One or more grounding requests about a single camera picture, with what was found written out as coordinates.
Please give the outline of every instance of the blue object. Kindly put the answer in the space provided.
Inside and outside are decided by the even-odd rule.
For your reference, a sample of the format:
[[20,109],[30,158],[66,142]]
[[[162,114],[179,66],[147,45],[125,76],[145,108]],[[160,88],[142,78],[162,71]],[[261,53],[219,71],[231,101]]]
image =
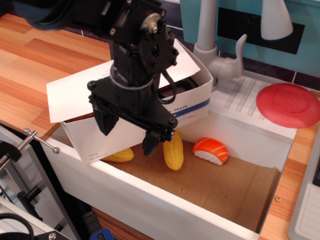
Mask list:
[[95,232],[89,238],[89,240],[115,240],[109,229],[104,228]]

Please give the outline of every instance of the wooden countertop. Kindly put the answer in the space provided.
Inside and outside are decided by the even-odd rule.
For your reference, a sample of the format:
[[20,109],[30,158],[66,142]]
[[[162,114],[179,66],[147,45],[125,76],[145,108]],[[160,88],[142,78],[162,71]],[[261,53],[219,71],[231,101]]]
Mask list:
[[[32,28],[24,19],[0,18],[0,123],[48,137],[50,123],[46,84],[109,61],[109,45],[67,31]],[[262,240],[287,240],[287,230],[319,123],[297,131],[275,197],[264,223]]]
[[68,31],[41,31],[10,14],[0,18],[0,123],[46,139],[50,123],[46,84],[111,59],[105,42]]

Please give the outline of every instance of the teal wall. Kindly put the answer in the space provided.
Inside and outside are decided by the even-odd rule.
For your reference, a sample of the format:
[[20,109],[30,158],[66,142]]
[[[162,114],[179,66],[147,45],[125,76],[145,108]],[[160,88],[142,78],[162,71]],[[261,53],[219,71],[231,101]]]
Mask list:
[[[305,25],[297,54],[286,53],[246,43],[243,56],[266,64],[320,77],[320,2],[286,0],[293,23]],[[180,0],[184,40],[195,43],[201,0]],[[230,10],[261,15],[262,0],[218,0],[218,6]],[[235,54],[236,41],[216,36],[218,49]]]

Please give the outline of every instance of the cardboard bottom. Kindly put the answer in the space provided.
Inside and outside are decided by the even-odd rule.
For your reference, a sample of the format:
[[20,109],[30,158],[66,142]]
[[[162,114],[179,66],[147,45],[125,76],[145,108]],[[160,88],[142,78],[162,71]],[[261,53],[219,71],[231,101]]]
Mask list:
[[183,142],[184,162],[178,171],[167,167],[161,144],[151,157],[143,156],[139,144],[132,147],[132,161],[108,164],[259,233],[280,172],[235,157],[218,166],[194,156],[192,147]]

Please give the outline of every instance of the white cardboard box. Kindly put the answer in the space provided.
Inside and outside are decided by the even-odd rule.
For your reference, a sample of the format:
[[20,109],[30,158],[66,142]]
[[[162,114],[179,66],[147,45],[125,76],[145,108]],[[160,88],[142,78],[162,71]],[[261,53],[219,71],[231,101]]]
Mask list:
[[[173,68],[175,71],[170,72],[168,69],[168,73],[175,82],[192,76],[198,84],[196,88],[177,94],[173,103],[165,105],[166,109],[177,118],[178,127],[182,127],[208,115],[213,77],[190,51],[176,44],[175,42],[174,46],[180,52],[177,65]],[[196,64],[189,67],[190,63],[187,61],[190,60]],[[53,123],[61,122],[73,147],[85,164],[142,143],[145,138],[144,129],[121,118],[107,136],[99,130],[94,117],[65,122],[92,113],[87,83],[110,74],[111,65],[111,61],[106,62],[47,85],[50,120]]]

